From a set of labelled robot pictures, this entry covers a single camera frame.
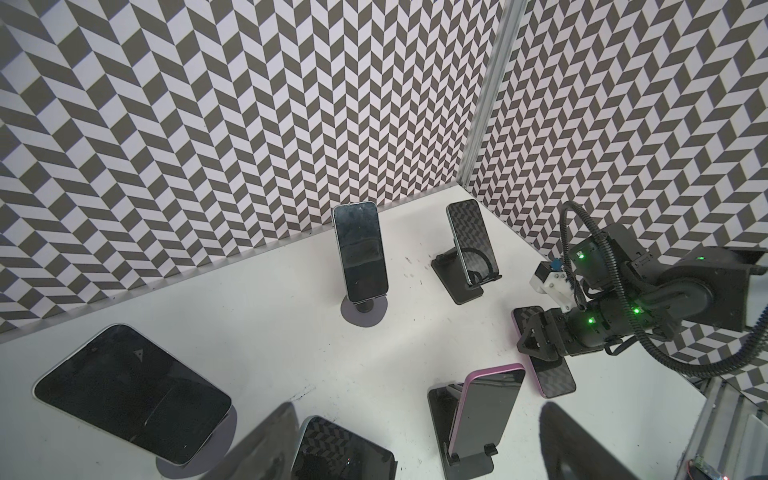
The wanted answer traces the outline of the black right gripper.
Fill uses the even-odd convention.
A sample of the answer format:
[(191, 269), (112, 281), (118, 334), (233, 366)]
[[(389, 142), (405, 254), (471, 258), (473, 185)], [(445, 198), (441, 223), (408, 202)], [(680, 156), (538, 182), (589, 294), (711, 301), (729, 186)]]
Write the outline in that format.
[(624, 337), (624, 317), (617, 309), (518, 308), (517, 348), (540, 359), (557, 359), (604, 351)]

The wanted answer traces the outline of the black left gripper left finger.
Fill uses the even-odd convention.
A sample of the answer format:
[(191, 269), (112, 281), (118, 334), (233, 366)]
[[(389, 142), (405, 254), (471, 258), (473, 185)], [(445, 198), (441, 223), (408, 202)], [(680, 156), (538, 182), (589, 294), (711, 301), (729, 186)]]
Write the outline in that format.
[(296, 411), (284, 402), (202, 479), (290, 479), (298, 444)]

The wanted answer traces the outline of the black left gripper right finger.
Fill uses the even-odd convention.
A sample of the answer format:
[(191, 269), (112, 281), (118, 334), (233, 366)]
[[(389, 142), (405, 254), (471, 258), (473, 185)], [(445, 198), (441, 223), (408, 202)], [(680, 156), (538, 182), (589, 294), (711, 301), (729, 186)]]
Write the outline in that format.
[(549, 479), (637, 479), (554, 402), (541, 409), (539, 439)]

